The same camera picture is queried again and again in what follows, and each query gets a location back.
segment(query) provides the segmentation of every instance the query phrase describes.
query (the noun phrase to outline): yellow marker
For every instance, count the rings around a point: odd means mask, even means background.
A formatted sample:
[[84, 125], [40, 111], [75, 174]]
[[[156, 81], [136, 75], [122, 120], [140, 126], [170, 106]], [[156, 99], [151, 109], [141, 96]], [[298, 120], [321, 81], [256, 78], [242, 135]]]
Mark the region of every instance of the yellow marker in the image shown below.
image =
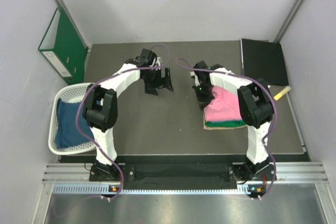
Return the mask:
[[281, 97], [283, 97], [289, 90], [291, 89], [290, 86], [286, 86], [283, 90], [281, 90], [279, 93], [277, 93], [273, 99], [278, 101]]

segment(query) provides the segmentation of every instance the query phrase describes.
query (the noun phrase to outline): blue towel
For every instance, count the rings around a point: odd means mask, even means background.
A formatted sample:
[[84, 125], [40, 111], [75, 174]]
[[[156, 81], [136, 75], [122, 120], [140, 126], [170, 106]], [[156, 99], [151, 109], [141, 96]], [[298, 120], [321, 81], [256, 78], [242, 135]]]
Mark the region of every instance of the blue towel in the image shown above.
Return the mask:
[[[58, 129], [55, 137], [55, 144], [58, 149], [68, 148], [88, 142], [76, 128], [76, 114], [80, 103], [67, 103], [61, 99], [57, 102], [56, 112], [58, 120]], [[86, 120], [79, 117], [79, 126], [81, 130], [93, 139], [93, 133]]]

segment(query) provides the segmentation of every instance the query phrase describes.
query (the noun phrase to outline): white label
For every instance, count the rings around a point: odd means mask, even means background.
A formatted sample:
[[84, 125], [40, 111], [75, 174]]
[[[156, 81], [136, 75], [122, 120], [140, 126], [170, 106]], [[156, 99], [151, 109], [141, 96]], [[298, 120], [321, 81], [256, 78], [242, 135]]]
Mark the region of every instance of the white label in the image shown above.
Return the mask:
[[62, 62], [57, 58], [57, 56], [52, 51], [42, 52], [44, 56], [49, 60], [54, 68], [60, 73], [62, 77], [71, 77], [69, 71], [64, 67]]

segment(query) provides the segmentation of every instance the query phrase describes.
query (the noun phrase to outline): gray floor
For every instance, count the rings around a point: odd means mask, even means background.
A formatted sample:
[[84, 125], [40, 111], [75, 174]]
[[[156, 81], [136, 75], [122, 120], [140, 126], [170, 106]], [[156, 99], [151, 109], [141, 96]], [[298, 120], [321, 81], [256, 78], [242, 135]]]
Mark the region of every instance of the gray floor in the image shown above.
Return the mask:
[[[175, 92], [159, 90], [159, 96], [144, 93], [140, 80], [118, 98], [118, 120], [114, 126], [114, 142], [119, 155], [150, 154], [245, 154], [247, 129], [207, 131], [203, 115], [191, 86], [188, 71], [175, 64], [183, 57], [191, 65], [204, 60], [208, 65], [219, 63], [235, 72], [242, 72], [239, 41], [167, 42], [173, 59], [169, 63]], [[93, 45], [85, 82], [96, 82], [114, 74], [129, 58], [138, 56], [142, 48], [155, 43]], [[163, 60], [163, 48], [154, 50]], [[276, 94], [282, 87], [271, 87]], [[277, 103], [278, 125], [269, 138], [273, 153], [302, 153], [287, 98]]]
[[[51, 205], [62, 215], [87, 195], [53, 195]], [[314, 185], [274, 185], [262, 201], [246, 195], [121, 195], [111, 203], [88, 199], [63, 218], [49, 210], [46, 223], [327, 223]]]

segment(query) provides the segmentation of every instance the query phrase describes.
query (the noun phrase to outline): white basket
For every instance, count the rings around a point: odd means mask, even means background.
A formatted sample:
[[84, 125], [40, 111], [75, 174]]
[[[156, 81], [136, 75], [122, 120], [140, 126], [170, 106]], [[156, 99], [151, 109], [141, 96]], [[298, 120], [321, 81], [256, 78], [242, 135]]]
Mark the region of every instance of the white basket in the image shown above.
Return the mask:
[[51, 121], [50, 121], [50, 128], [49, 128], [49, 140], [48, 145], [49, 149], [57, 154], [57, 155], [72, 155], [72, 154], [79, 154], [83, 152], [88, 152], [96, 148], [96, 146], [92, 142], [83, 143], [80, 145], [76, 145], [69, 148], [58, 149], [55, 144], [55, 137], [57, 133], [58, 121], [57, 121], [57, 101], [61, 98], [64, 102], [76, 103], [81, 102], [83, 97], [86, 93], [86, 89], [88, 85], [91, 83], [80, 83], [75, 85], [67, 86], [60, 91], [55, 96], [53, 111], [51, 113]]

